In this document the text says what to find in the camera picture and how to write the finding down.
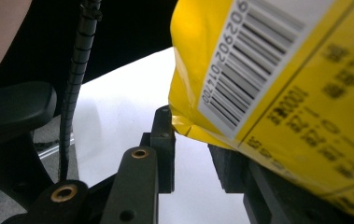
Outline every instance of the yellow plastic wrapper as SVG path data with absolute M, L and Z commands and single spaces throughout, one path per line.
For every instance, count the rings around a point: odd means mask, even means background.
M 175 129 L 354 216 L 354 0 L 179 0 Z

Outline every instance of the black machine part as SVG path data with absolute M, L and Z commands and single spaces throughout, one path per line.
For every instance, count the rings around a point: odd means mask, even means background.
M 239 152 L 209 145 L 222 187 L 244 193 L 251 223 L 354 223 L 351 217 Z

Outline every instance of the black plastic bracket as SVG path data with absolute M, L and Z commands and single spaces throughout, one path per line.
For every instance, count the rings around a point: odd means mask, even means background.
M 101 223 L 157 223 L 158 174 L 156 150 L 127 150 L 107 199 Z

